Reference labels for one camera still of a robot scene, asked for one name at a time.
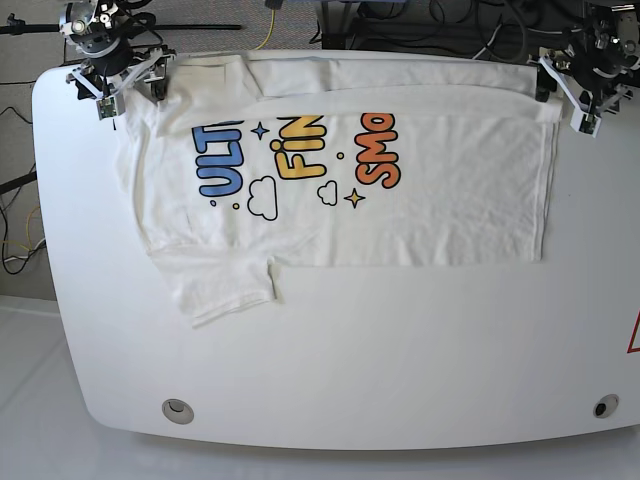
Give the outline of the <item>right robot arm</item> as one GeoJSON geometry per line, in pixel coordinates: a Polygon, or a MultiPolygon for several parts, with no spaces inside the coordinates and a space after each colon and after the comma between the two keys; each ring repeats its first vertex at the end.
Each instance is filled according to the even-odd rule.
{"type": "Polygon", "coordinates": [[[147,89],[153,101],[168,91],[168,63],[175,51],[157,32],[146,1],[77,1],[67,4],[60,33],[83,60],[66,77],[80,100],[116,97],[128,88],[147,89]]]}

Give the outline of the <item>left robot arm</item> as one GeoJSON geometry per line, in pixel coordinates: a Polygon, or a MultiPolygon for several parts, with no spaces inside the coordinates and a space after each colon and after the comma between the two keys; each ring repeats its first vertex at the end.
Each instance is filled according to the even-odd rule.
{"type": "Polygon", "coordinates": [[[562,91],[573,106],[574,129],[594,134],[605,114],[639,88],[637,1],[550,1],[569,23],[556,31],[558,43],[537,57],[536,100],[562,91]]]}

